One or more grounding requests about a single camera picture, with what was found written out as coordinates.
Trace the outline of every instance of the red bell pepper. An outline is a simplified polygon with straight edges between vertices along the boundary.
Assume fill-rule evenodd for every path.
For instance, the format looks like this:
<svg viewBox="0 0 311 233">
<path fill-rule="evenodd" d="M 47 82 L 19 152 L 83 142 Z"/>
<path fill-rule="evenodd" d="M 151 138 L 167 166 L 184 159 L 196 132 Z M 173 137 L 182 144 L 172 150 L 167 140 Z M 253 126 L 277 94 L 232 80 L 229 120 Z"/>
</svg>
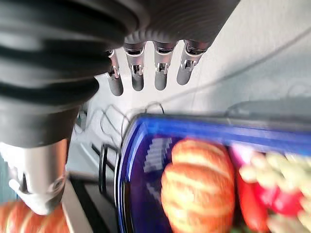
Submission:
<svg viewBox="0 0 311 233">
<path fill-rule="evenodd" d="M 246 225 L 257 232 L 268 232 L 267 208 L 257 200 L 254 184 L 246 183 L 237 172 L 240 207 Z"/>
<path fill-rule="evenodd" d="M 300 191 L 287 193 L 278 186 L 274 188 L 262 188 L 255 184 L 255 195 L 267 208 L 285 216 L 297 216 L 302 210 L 300 200 L 303 194 Z"/>
</svg>

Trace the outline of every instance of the orange pumpkin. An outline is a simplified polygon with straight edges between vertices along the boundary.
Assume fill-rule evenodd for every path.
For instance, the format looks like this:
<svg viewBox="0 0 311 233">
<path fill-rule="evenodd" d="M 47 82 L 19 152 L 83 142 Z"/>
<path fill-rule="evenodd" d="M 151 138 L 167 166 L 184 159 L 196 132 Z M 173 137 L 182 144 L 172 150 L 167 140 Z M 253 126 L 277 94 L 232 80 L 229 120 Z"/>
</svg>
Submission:
<svg viewBox="0 0 311 233">
<path fill-rule="evenodd" d="M 62 206 L 50 215 L 35 214 L 24 202 L 0 206 L 0 233 L 69 233 Z"/>
<path fill-rule="evenodd" d="M 162 175 L 161 201 L 175 233 L 223 233 L 232 225 L 234 173 L 221 145 L 185 139 Z"/>
</svg>

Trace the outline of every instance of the blue container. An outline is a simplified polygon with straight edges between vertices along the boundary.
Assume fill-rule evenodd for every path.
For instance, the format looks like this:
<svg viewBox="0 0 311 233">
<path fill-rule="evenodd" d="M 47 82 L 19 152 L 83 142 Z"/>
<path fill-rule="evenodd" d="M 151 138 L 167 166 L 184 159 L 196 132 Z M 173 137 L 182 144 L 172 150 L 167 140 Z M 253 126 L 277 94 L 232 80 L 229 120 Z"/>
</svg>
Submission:
<svg viewBox="0 0 311 233">
<path fill-rule="evenodd" d="M 122 233 L 172 232 L 160 200 L 161 175 L 172 161 L 173 146 L 184 138 L 311 155 L 310 122 L 137 115 L 127 129 L 116 172 L 116 204 Z"/>
</svg>

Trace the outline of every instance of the cable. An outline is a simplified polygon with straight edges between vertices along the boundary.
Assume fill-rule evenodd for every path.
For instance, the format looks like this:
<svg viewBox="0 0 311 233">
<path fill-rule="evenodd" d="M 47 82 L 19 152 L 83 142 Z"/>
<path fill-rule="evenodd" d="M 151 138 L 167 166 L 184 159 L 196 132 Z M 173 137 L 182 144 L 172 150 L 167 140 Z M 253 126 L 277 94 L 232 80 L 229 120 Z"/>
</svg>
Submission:
<svg viewBox="0 0 311 233">
<path fill-rule="evenodd" d="M 220 79 L 218 80 L 215 80 L 215 81 L 212 81 L 210 83 L 207 83 L 201 87 L 195 87 L 195 88 L 191 88 L 187 91 L 184 91 L 184 92 L 181 92 L 181 93 L 178 93 L 176 95 L 173 95 L 173 96 L 170 96 L 170 97 L 167 97 L 163 100 L 161 100 L 160 102 L 162 104 L 165 104 L 165 103 L 168 103 L 172 100 L 176 100 L 178 98 L 181 98 L 181 97 L 184 97 L 185 95 L 188 95 L 188 94 L 192 94 L 192 93 L 196 93 L 198 91 L 202 91 L 202 90 L 205 90 L 209 87 L 212 87 L 214 85 L 217 85 L 217 84 L 220 84 L 220 83 L 223 83 L 225 81 L 228 81 L 232 78 L 235 78 L 237 77 L 238 75 L 241 75 L 247 71 L 250 71 L 251 69 L 257 67 L 257 66 L 260 66 L 262 64 L 264 64 L 265 62 L 269 61 L 271 58 L 274 58 L 275 56 L 279 55 L 280 53 L 282 53 L 284 50 L 290 48 L 291 46 L 293 46 L 294 44 L 296 44 L 298 41 L 302 40 L 303 38 L 305 38 L 307 35 L 309 35 L 311 33 L 311 27 L 308 27 L 306 30 L 304 30 L 302 33 L 298 34 L 297 36 L 295 36 L 294 38 L 292 38 L 291 40 L 289 40 L 288 42 L 286 42 L 285 44 L 281 45 L 280 47 L 278 47 L 277 49 L 275 49 L 273 52 L 267 54 L 266 56 L 258 59 L 257 61 L 245 66 L 244 68 L 242 69 L 239 69 L 229 75 L 226 75 L 226 76 L 223 76 L 221 77 Z"/>
<path fill-rule="evenodd" d="M 117 146 L 116 141 L 113 139 L 113 136 L 112 136 L 111 134 L 106 133 L 105 130 L 104 130 L 104 126 L 103 126 L 103 119 L 104 119 L 104 117 L 106 117 L 107 120 L 108 120 L 107 115 L 103 113 L 102 118 L 101 118 L 101 121 L 100 121 L 100 127 L 101 127 L 101 130 L 102 130 L 102 133 L 103 133 L 104 135 L 110 137 L 110 139 L 111 139 L 112 143 L 114 144 L 114 146 L 115 146 L 116 148 L 119 148 L 119 147 Z"/>
<path fill-rule="evenodd" d="M 230 117 L 232 111 L 237 111 L 239 107 L 242 107 L 244 106 L 245 104 L 248 104 L 250 101 L 242 101 L 242 102 L 239 102 L 239 103 L 235 103 L 231 106 L 229 106 L 226 111 L 224 112 L 224 117 Z"/>
<path fill-rule="evenodd" d="M 160 108 L 161 108 L 161 110 L 162 110 L 162 113 L 165 114 L 164 108 L 163 108 L 162 104 L 161 104 L 160 102 L 157 102 L 157 101 L 152 102 L 152 103 L 149 103 L 149 104 L 147 105 L 147 107 L 145 108 L 145 113 L 147 113 L 148 108 L 150 108 L 150 107 L 152 107 L 152 106 L 155 106 L 155 105 L 160 106 Z"/>
<path fill-rule="evenodd" d="M 297 88 L 297 87 L 302 87 L 302 88 L 305 88 L 304 92 L 303 93 L 299 93 L 300 95 L 301 94 L 310 94 L 310 89 L 311 89 L 311 85 L 307 84 L 307 83 L 304 83 L 304 82 L 299 82 L 299 83 L 295 83 L 294 85 L 292 85 L 287 93 L 286 93 L 286 98 L 290 98 L 291 97 L 291 92 Z"/>
<path fill-rule="evenodd" d="M 103 110 L 102 110 L 101 108 L 95 109 L 95 110 L 93 111 L 91 117 L 90 117 L 90 120 L 89 120 L 88 124 L 86 125 L 86 128 L 85 128 L 84 130 L 82 130 L 81 132 L 77 132 L 77 131 L 76 131 L 76 124 L 74 124 L 74 127 L 73 127 L 73 128 L 74 128 L 74 132 L 75 132 L 76 134 L 82 134 L 83 132 L 85 132 L 86 130 L 88 130 L 88 128 L 90 127 L 90 125 L 91 125 L 91 123 L 92 123 L 92 121 L 93 121 L 93 118 L 94 118 L 95 114 L 96 114 L 98 111 L 103 111 Z"/>
<path fill-rule="evenodd" d="M 103 111 L 103 115 L 101 117 L 101 120 L 100 120 L 100 124 L 103 125 L 103 120 L 104 119 L 107 119 L 107 121 L 109 122 L 109 124 L 111 125 L 111 127 L 113 128 L 113 130 L 121 136 L 121 133 L 117 130 L 117 128 L 114 126 L 114 124 L 112 124 L 111 120 L 109 119 L 109 117 L 107 116 L 107 113 L 105 111 Z"/>
<path fill-rule="evenodd" d="M 126 115 L 120 110 L 120 108 L 118 108 L 118 107 L 115 106 L 114 104 L 109 104 L 109 105 L 106 107 L 105 111 L 107 112 L 110 108 L 113 108 L 113 109 L 116 110 L 118 113 L 120 113 L 123 117 L 126 117 Z"/>
<path fill-rule="evenodd" d="M 129 120 L 129 118 L 127 117 L 127 115 L 129 115 L 129 114 L 132 113 L 133 111 L 137 111 L 137 112 L 139 113 L 139 112 L 142 112 L 142 109 L 141 109 L 141 108 L 133 108 L 133 109 L 128 110 L 128 111 L 124 114 L 124 117 L 123 117 L 122 123 L 121 123 L 121 140 L 122 140 L 122 142 L 123 142 L 123 138 L 124 138 L 124 134 L 123 134 L 124 122 L 125 122 L 125 120 L 127 120 L 127 122 L 130 123 L 130 120 Z"/>
</svg>

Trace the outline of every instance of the robotic hand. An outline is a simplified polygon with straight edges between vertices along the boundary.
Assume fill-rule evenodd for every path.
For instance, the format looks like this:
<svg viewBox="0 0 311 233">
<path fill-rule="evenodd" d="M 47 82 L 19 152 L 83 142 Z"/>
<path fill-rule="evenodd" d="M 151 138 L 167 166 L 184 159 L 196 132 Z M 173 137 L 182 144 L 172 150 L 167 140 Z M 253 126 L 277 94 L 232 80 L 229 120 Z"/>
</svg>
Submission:
<svg viewBox="0 0 311 233">
<path fill-rule="evenodd" d="M 185 40 L 177 76 L 184 85 L 238 2 L 0 1 L 0 152 L 9 185 L 36 213 L 50 213 L 64 191 L 79 106 L 99 88 L 94 75 L 108 72 L 114 94 L 123 92 L 113 49 L 124 46 L 139 91 L 144 44 L 153 41 L 155 86 L 163 90 L 175 44 Z"/>
</svg>

